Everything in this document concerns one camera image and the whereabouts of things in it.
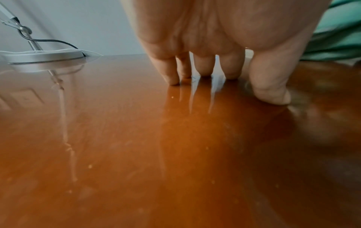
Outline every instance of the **green fabric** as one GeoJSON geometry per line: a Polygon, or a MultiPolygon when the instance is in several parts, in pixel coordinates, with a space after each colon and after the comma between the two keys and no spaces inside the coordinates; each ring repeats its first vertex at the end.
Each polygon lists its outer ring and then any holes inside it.
{"type": "Polygon", "coordinates": [[[333,0],[301,60],[329,61],[361,57],[361,0],[333,0]]]}

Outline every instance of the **glossy wooden table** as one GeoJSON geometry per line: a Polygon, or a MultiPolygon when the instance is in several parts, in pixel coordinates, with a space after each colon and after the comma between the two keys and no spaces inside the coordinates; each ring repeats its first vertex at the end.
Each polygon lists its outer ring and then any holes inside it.
{"type": "Polygon", "coordinates": [[[64,101],[0,71],[2,228],[361,227],[360,68],[302,62],[282,107],[144,55],[58,69],[64,101]]]}

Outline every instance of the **white wall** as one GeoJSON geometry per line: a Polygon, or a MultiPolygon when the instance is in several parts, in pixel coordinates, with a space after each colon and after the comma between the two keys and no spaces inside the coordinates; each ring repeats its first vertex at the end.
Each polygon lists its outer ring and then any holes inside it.
{"type": "MultiPolygon", "coordinates": [[[[103,55],[144,53],[119,0],[0,0],[33,30],[33,38],[60,39],[103,55]]],[[[0,13],[1,19],[7,19],[0,13]]],[[[40,43],[45,50],[68,48],[40,43]]],[[[0,24],[0,50],[28,51],[18,32],[0,24]]]]}

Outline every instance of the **wooden surface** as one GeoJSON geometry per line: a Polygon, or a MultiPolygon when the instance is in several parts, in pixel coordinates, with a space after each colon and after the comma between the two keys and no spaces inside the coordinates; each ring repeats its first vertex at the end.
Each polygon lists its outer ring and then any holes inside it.
{"type": "Polygon", "coordinates": [[[65,110],[47,72],[0,75],[0,227],[361,227],[360,68],[300,63],[289,106],[218,65],[173,87],[144,55],[57,72],[65,110]]]}

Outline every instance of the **skin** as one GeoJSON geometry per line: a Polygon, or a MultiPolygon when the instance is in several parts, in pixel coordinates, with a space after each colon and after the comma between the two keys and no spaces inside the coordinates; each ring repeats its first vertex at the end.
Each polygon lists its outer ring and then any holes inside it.
{"type": "Polygon", "coordinates": [[[283,105],[291,101],[288,78],[330,0],[121,2],[140,43],[168,84],[191,77],[189,52],[201,76],[212,74],[219,55],[225,77],[237,79],[248,47],[255,52],[249,66],[255,96],[283,105]]]}

